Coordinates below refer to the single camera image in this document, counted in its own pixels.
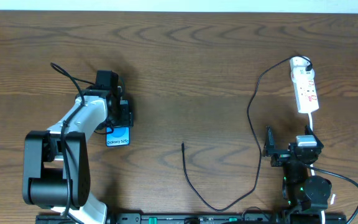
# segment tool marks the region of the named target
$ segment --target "white cord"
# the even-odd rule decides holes
[[[309,115],[309,127],[311,130],[313,130],[313,119],[311,117],[311,113],[308,113]],[[310,169],[311,175],[316,175],[314,170]],[[321,211],[321,224],[326,224],[326,214],[324,211]]]

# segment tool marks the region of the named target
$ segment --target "wooden table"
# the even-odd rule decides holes
[[[0,223],[33,223],[45,212],[22,199],[24,138],[56,123],[76,95],[50,62],[78,78],[113,70],[126,81],[132,142],[108,148],[92,136],[95,196],[114,208],[184,213],[211,210],[185,181],[181,142],[190,179],[213,206],[248,192],[259,151],[246,106],[257,77],[296,53],[316,71],[314,130],[325,148],[315,166],[358,182],[358,15],[0,11]],[[266,125],[286,147],[308,123],[296,112],[289,73],[284,63],[266,74],[251,106],[262,145]],[[323,176],[336,194],[328,211],[350,217],[358,190]],[[286,206],[282,178],[263,158],[256,191],[227,212]]]

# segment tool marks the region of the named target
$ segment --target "white wall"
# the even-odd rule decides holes
[[[358,0],[0,0],[0,9],[358,13]]]

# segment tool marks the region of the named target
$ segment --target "power strip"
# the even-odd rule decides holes
[[[301,57],[293,57],[290,60],[291,79],[299,113],[311,113],[319,108],[314,84],[314,70],[306,71],[309,64],[310,62]]]

